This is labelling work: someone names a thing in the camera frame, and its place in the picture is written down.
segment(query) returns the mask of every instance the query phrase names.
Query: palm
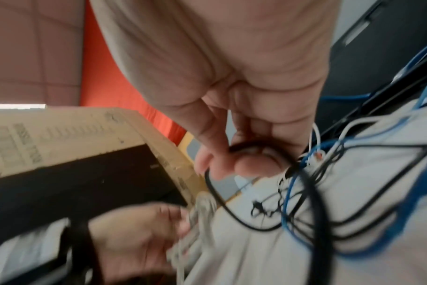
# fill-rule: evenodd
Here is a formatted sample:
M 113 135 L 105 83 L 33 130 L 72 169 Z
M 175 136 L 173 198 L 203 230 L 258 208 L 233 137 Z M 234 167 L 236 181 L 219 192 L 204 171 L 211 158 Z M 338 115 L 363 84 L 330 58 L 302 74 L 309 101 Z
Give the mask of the palm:
M 268 176 L 283 166 L 266 155 L 226 154 L 227 110 L 234 143 L 270 137 L 299 154 L 327 76 L 338 2 L 117 1 L 110 21 L 120 29 L 104 31 L 116 37 L 107 42 L 120 49 L 113 55 L 131 83 L 206 146 L 198 171 Z

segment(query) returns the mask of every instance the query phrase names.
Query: red cloth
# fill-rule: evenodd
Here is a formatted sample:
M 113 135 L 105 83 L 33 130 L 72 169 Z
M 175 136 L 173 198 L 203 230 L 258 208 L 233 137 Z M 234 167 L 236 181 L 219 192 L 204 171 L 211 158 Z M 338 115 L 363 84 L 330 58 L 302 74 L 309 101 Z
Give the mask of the red cloth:
M 156 129 L 178 145 L 186 131 L 151 107 L 116 66 L 86 0 L 81 106 L 137 110 Z

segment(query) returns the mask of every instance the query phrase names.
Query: person's left hand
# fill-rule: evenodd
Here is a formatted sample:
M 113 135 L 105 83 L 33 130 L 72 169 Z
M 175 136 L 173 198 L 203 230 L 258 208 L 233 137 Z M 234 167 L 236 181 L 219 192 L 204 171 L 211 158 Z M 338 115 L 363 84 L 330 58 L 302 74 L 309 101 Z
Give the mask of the person's left hand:
M 92 219 L 89 229 L 106 283 L 149 273 L 172 273 L 166 251 L 188 233 L 188 211 L 153 203 Z

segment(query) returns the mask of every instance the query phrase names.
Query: human hand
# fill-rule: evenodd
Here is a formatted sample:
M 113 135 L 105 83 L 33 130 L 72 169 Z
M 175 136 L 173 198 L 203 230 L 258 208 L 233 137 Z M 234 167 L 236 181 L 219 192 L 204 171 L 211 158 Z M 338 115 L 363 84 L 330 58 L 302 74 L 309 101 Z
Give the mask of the human hand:
M 179 206 L 153 203 L 116 209 L 92 219 L 89 229 L 104 281 L 172 273 L 166 251 L 189 232 L 187 214 Z
M 202 144 L 197 172 L 271 176 L 286 165 L 266 150 L 229 154 L 232 143 L 307 145 L 328 73 L 340 0 L 93 0 L 118 66 L 155 108 Z

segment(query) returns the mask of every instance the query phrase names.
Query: white fabric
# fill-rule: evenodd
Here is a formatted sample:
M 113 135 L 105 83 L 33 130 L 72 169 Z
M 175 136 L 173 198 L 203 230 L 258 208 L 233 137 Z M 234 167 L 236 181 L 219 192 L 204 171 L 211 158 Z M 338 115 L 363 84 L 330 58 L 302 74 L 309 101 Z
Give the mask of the white fabric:
M 365 133 L 378 132 L 378 126 Z M 404 128 L 382 139 L 366 143 L 427 143 L 427 117 L 408 123 Z M 340 220 L 362 206 L 384 183 L 411 161 L 419 150 L 413 149 L 352 149 L 336 163 L 319 186 L 324 192 L 332 219 Z M 371 207 L 368 213 L 336 233 L 359 228 L 380 214 L 387 206 L 399 201 L 409 190 L 425 166 L 422 161 L 413 171 L 396 183 Z M 297 184 L 293 193 L 301 189 Z M 242 219 L 252 219 L 252 200 L 262 200 L 277 191 L 277 177 L 259 181 L 256 186 L 229 203 Z M 272 221 L 278 222 L 276 215 Z M 382 231 L 377 227 L 361 239 L 341 244 L 342 250 L 359 249 L 371 243 Z M 258 233 L 239 225 L 220 209 L 213 222 L 215 250 L 202 253 L 186 279 L 187 285 L 303 285 L 310 260 L 310 252 L 282 229 Z M 336 258 L 335 285 L 419 285 L 427 284 L 427 198 L 425 198 L 407 227 L 387 251 L 360 261 Z

